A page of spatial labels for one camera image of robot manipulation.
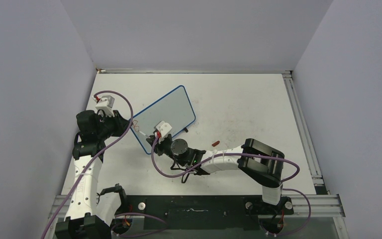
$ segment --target blue tablet border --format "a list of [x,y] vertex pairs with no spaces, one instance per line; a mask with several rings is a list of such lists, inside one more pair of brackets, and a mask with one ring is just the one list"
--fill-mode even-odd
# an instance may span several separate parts
[[[197,117],[195,116],[195,112],[194,112],[194,108],[192,107],[191,105],[191,101],[190,101],[190,98],[188,97],[188,93],[187,93],[187,90],[185,89],[185,86],[183,85],[179,85],[178,87],[176,87],[175,89],[169,91],[166,95],[162,96],[160,99],[156,100],[155,102],[153,102],[151,105],[147,106],[146,108],[144,108],[142,111],[138,112],[136,115],[134,115],[134,118],[136,116],[139,116],[141,113],[143,113],[146,109],[150,108],[152,105],[154,105],[155,103],[159,102],[161,99],[163,99],[164,97],[168,96],[170,93],[174,92],[175,90],[177,90],[179,87],[182,87],[185,91],[185,95],[187,96],[187,99],[188,99],[188,102],[190,103],[190,106],[191,106],[191,110],[192,110],[192,113],[194,114],[194,120],[191,121],[191,123],[189,123],[187,126],[185,126],[185,128],[187,128],[188,126],[190,126],[192,123],[195,122],[195,120],[197,119]],[[141,143],[141,141],[138,139],[137,137],[137,134],[135,133],[135,130],[131,127],[130,128],[132,133],[134,134],[135,138],[137,139],[137,141],[140,143],[141,147],[143,148],[144,152],[146,152],[146,154],[150,155],[151,152],[147,152],[146,149],[144,148],[143,144]],[[172,136],[175,137],[177,136],[181,131],[183,131],[184,129],[181,129],[180,131],[178,131],[178,133],[176,133],[175,135]]]

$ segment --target metal frame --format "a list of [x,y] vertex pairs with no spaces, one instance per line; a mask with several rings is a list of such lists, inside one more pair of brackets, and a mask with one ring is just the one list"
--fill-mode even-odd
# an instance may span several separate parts
[[[223,71],[202,71],[202,70],[134,70],[134,69],[97,69],[98,74],[282,74],[286,91],[289,96],[289,101],[295,117],[296,125],[299,131],[299,135],[302,142],[302,147],[307,159],[308,167],[311,172],[311,177],[315,186],[324,186],[323,177],[321,174],[320,166],[315,154],[314,146],[311,140],[311,136],[308,131],[305,118],[302,114],[302,110],[299,104],[299,100],[296,91],[293,86],[293,79],[291,71],[256,71],[245,69],[233,69]],[[56,208],[62,203],[66,195],[59,195],[55,197],[52,205],[52,210],[49,217],[53,215]],[[308,206],[304,197],[300,195],[288,195],[292,198],[294,206],[294,215],[289,217],[307,217]],[[336,231],[339,239],[349,239],[348,231],[344,222],[345,213],[341,204],[339,195],[307,195],[311,204],[311,216],[312,217],[332,217],[335,223]],[[66,203],[62,210],[58,213],[57,218],[63,218],[67,212],[69,203]],[[51,233],[54,227],[49,230],[48,235]]]
[[317,155],[312,145],[311,136],[308,132],[307,123],[305,122],[304,115],[302,114],[299,100],[296,91],[293,88],[293,79],[291,74],[282,74],[285,82],[287,94],[289,96],[290,105],[295,116],[296,126],[298,127],[299,136],[301,137],[302,147],[304,148],[305,156],[307,158],[308,167],[311,175],[316,178],[322,178],[320,165],[318,164]]
[[55,227],[56,227],[57,223],[58,223],[58,218],[55,218],[55,220],[53,220],[51,226],[49,227],[49,230],[47,231],[47,234],[45,236],[46,239],[56,238],[56,236],[55,236]]
[[[287,195],[292,199],[293,215],[287,215],[289,218],[306,218],[308,216],[308,204],[301,195]],[[52,209],[49,213],[51,217],[56,209],[61,205],[66,195],[59,195],[53,201]],[[341,218],[345,216],[339,195],[307,195],[311,205],[312,218]],[[64,218],[68,211],[71,200],[67,200],[57,218]]]

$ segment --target screw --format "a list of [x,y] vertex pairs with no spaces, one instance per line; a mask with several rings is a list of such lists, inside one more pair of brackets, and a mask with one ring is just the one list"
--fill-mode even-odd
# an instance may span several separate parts
[[292,203],[291,202],[286,202],[285,203],[285,208],[287,208],[287,209],[292,209],[292,207],[293,207],[293,205],[292,205]]
[[139,203],[138,204],[138,209],[144,210],[145,208],[146,208],[146,204],[145,203]]
[[246,209],[250,209],[250,207],[252,207],[252,205],[253,205],[253,203],[251,203],[251,202],[247,202],[247,203],[245,204],[245,208],[246,208]]

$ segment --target red wire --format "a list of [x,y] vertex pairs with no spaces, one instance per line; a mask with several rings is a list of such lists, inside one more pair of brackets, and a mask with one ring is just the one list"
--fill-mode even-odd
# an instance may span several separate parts
[[129,208],[129,212],[132,212],[132,205],[131,204],[128,206],[128,208]]
[[132,121],[132,127],[134,128],[135,132],[139,132],[140,131],[140,126],[137,126],[137,124],[138,124],[138,121],[136,121],[136,120]]
[[285,211],[282,210],[282,218],[280,219],[280,221],[278,222],[278,224],[281,223],[281,221],[283,220],[284,216],[285,216]]

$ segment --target white backdrop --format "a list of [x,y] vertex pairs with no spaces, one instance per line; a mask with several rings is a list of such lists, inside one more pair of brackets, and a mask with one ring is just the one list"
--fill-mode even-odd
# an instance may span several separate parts
[[334,0],[294,79],[351,238],[382,238],[382,1]]
[[0,239],[40,237],[95,73],[59,0],[0,0]]
[[99,68],[293,70],[332,0],[62,0]]

